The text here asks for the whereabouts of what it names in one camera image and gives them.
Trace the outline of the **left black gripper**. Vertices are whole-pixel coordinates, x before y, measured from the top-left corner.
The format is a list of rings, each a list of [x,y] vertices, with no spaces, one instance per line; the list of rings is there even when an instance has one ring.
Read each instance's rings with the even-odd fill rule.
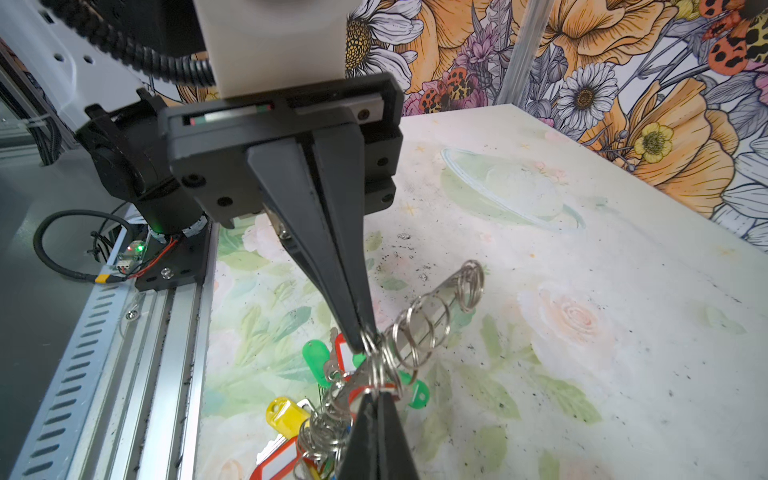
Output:
[[[355,353],[376,333],[363,218],[392,205],[403,105],[384,73],[171,107],[158,118],[173,176],[213,221],[230,228],[263,203],[278,217],[286,250]],[[313,145],[327,215],[304,154]]]

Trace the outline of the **metal key organizer plate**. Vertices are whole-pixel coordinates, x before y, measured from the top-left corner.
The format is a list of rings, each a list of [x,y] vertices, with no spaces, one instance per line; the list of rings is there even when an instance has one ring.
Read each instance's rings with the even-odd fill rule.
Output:
[[[418,380],[421,369],[450,337],[453,318],[470,313],[484,293],[485,274],[468,260],[434,290],[417,297],[384,331],[366,337],[368,377],[377,387],[397,382],[405,371]]]

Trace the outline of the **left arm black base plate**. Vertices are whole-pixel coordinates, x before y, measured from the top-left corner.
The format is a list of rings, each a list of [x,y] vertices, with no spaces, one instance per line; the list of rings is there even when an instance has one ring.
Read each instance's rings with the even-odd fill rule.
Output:
[[[211,230],[207,225],[191,238],[182,236],[152,268],[135,280],[135,288],[138,291],[162,291],[202,283],[207,271]]]

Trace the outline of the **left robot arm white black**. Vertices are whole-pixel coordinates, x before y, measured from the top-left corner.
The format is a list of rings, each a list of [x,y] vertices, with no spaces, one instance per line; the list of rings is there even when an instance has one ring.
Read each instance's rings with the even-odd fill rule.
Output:
[[[363,223],[388,208],[403,136],[403,89],[390,71],[348,76],[349,19],[363,1],[45,1],[59,25],[146,76],[214,88],[171,106],[85,108],[76,140],[107,190],[162,235],[202,217],[232,227],[265,212],[323,295],[350,348],[381,342]]]

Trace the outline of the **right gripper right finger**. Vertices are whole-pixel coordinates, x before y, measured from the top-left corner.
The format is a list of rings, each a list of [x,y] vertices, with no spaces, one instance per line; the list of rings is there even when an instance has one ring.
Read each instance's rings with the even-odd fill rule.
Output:
[[[378,396],[376,413],[376,478],[419,480],[392,394]]]

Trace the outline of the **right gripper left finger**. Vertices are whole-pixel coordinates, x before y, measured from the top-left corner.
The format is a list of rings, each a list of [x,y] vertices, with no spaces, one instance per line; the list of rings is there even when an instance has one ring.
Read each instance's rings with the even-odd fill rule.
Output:
[[[362,398],[338,473],[339,480],[376,480],[378,474],[378,408],[371,394]]]

